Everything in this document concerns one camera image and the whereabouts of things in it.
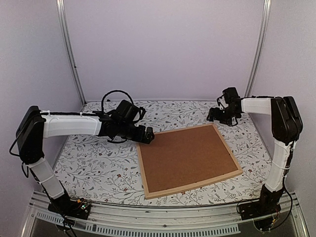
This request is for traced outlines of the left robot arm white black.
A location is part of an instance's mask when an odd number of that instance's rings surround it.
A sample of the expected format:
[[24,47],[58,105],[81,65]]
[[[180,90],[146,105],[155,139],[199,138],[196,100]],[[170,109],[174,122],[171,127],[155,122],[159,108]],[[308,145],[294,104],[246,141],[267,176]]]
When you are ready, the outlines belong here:
[[72,135],[108,137],[114,143],[116,137],[123,141],[149,144],[155,135],[151,127],[137,125],[135,117],[142,119],[143,108],[115,109],[92,113],[41,111],[38,106],[29,107],[15,134],[9,152],[31,170],[38,183],[54,199],[54,206],[62,214],[70,214],[73,203],[64,195],[66,191],[45,158],[43,144],[46,139],[65,140]]

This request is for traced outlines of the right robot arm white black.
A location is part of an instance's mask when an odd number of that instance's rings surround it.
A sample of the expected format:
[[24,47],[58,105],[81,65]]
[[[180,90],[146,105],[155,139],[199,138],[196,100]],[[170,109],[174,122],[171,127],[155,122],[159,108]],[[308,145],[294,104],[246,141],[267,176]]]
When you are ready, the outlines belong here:
[[255,205],[259,215],[266,215],[274,208],[273,195],[281,195],[284,190],[284,179],[290,169],[293,150],[303,130],[302,119],[292,96],[285,97],[248,97],[233,98],[222,104],[218,98],[218,107],[211,108],[208,121],[219,121],[227,126],[234,126],[233,120],[241,114],[269,115],[274,138],[274,154],[272,165],[262,186],[261,196],[265,196]]

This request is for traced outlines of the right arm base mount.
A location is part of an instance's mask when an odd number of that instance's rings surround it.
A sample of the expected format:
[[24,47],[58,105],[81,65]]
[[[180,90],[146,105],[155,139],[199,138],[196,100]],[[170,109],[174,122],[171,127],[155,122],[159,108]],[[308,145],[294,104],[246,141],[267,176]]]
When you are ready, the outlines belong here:
[[237,212],[242,220],[255,219],[254,227],[261,231],[270,231],[276,224],[281,211],[279,197],[270,197],[268,194],[260,195],[259,200],[237,204]]

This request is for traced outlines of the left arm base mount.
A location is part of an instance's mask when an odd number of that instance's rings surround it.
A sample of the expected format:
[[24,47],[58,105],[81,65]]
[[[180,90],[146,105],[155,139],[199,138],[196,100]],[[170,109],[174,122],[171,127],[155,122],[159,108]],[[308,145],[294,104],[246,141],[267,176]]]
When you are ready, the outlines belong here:
[[63,217],[74,217],[78,219],[87,220],[91,211],[91,202],[79,198],[72,200],[67,193],[60,197],[53,199],[47,194],[49,198],[48,210],[60,214]]

